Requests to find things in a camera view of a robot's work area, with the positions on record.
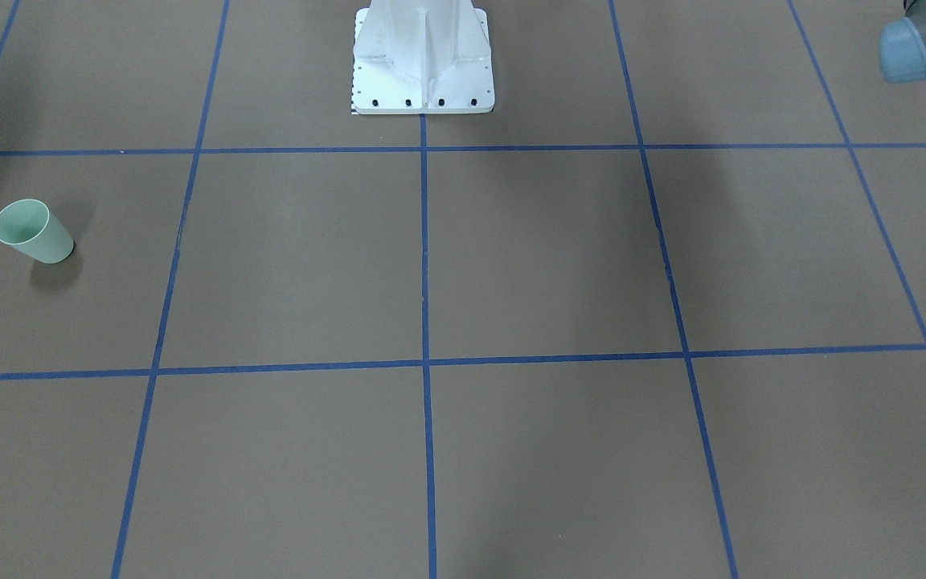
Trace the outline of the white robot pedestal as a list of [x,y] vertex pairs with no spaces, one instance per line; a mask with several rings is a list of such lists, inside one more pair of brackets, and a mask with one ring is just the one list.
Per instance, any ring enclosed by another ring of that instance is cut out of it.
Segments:
[[354,18],[350,112],[494,110],[488,15],[470,1],[371,1]]

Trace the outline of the green plastic cup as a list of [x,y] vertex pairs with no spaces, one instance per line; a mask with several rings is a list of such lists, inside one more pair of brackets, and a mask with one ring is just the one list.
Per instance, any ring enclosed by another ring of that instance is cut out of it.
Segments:
[[41,200],[14,201],[0,210],[0,242],[41,264],[65,261],[75,241]]

